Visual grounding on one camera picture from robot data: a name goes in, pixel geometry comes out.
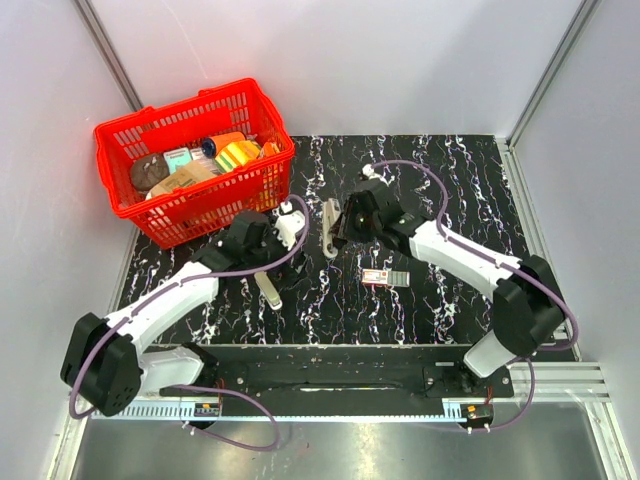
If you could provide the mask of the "stapler base with black magazine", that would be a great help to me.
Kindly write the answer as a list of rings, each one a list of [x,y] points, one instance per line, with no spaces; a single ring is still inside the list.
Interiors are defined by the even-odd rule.
[[[333,259],[338,254],[334,246],[332,228],[339,220],[341,207],[336,198],[329,198],[322,205],[322,249],[326,258]]]

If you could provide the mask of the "beige stapler top cover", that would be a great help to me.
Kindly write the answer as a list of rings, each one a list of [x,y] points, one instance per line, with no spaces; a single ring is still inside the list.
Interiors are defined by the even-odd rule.
[[[254,280],[269,307],[274,311],[280,310],[283,306],[282,299],[267,273],[265,271],[255,273]]]

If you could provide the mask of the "red white staple box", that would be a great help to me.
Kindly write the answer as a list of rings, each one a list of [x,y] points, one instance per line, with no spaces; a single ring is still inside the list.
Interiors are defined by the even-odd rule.
[[[409,287],[410,273],[397,270],[364,269],[362,283],[389,287]]]

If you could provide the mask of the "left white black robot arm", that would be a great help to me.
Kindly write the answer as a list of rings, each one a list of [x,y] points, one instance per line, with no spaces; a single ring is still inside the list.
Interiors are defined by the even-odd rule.
[[[199,396],[211,392],[217,381],[212,355],[195,345],[154,353],[149,346],[196,307],[212,302],[222,280],[286,264],[307,231],[308,216],[301,211],[276,220],[243,211],[165,283],[104,318],[81,317],[60,373],[71,398],[83,398],[110,417],[137,396],[167,387],[184,385]]]

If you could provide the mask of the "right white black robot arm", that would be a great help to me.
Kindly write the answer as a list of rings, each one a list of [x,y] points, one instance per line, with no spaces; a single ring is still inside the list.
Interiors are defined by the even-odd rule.
[[[491,302],[492,326],[464,355],[456,387],[476,396],[510,361],[533,354],[567,317],[549,263],[499,254],[404,209],[390,187],[366,180],[351,193],[328,228],[335,249],[375,240],[387,249],[437,266]]]

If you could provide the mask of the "orange snack packet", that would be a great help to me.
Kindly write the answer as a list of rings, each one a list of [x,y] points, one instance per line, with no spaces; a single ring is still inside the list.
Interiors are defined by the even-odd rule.
[[[276,142],[266,142],[259,153],[259,158],[267,158],[280,153],[280,148]]]

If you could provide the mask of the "red plastic shopping basket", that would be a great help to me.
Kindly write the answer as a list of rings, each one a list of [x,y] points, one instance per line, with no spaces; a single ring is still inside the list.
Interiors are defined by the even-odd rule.
[[[136,160],[240,131],[278,153],[231,173],[146,198],[132,184]],[[96,164],[113,213],[168,249],[228,226],[246,209],[264,212],[290,191],[295,145],[284,121],[252,78],[244,78],[162,107],[148,106],[95,127]]]

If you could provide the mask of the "yellow green sponge pack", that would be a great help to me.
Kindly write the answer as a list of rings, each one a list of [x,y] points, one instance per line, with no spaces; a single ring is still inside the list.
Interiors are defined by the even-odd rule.
[[[224,147],[215,157],[215,163],[223,173],[229,173],[256,160],[261,147],[253,140],[235,141]]]

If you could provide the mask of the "brown paper package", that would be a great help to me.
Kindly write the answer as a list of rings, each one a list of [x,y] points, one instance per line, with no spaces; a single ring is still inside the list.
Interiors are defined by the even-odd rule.
[[[187,188],[215,177],[216,174],[209,168],[199,162],[191,161],[152,187],[147,193],[146,199],[169,194],[175,189]]]

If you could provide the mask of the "orange can with blue lid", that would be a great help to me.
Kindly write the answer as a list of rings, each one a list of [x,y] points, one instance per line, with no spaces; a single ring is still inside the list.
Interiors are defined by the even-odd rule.
[[[243,141],[245,139],[245,135],[239,131],[210,135],[202,139],[200,147],[203,154],[207,158],[214,158],[229,144],[233,142]]]

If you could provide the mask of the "pink white small box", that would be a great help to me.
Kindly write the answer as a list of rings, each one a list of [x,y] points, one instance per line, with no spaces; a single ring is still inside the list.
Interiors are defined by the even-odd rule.
[[[207,157],[200,147],[190,150],[193,161],[197,162],[203,168],[209,170],[213,175],[219,175],[220,171],[214,159]]]

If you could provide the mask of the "teal white small box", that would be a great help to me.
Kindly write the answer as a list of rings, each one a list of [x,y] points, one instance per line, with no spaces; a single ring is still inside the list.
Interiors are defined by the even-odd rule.
[[[192,161],[191,151],[186,147],[166,151],[163,153],[163,158],[167,164],[169,174],[175,173]]]

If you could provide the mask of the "brown round cookie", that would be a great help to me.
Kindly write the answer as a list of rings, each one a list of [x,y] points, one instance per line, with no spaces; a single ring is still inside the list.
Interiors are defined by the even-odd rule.
[[[150,154],[137,159],[132,164],[129,175],[134,189],[140,194],[147,194],[170,173],[163,155]]]

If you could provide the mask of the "aluminium frame rail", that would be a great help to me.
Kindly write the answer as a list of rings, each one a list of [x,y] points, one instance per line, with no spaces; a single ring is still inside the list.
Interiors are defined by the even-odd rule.
[[[535,362],[533,402],[609,402],[604,376],[593,362]]]

